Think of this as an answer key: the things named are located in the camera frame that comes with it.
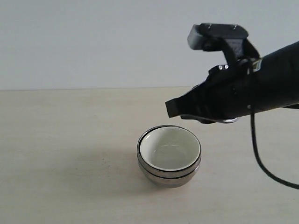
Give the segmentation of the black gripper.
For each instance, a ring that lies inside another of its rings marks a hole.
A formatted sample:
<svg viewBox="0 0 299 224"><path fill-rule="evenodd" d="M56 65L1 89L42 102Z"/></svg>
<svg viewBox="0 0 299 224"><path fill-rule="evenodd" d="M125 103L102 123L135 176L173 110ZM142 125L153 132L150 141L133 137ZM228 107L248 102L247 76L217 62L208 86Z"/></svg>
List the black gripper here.
<svg viewBox="0 0 299 224"><path fill-rule="evenodd" d="M227 64L211 68L204 82L165 102L169 118L230 124L249 114L251 67L252 63L238 63L232 68Z"/></svg>

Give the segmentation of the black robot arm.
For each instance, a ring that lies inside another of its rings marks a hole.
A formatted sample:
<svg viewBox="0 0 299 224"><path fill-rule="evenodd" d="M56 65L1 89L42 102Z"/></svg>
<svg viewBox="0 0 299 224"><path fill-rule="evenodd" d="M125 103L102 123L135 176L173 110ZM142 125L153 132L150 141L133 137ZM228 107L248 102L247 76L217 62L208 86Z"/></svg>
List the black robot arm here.
<svg viewBox="0 0 299 224"><path fill-rule="evenodd" d="M262 58L239 61L236 67L217 65L204 82L165 103L170 118L204 124L233 123L240 117L299 102L299 44L285 46Z"/></svg>

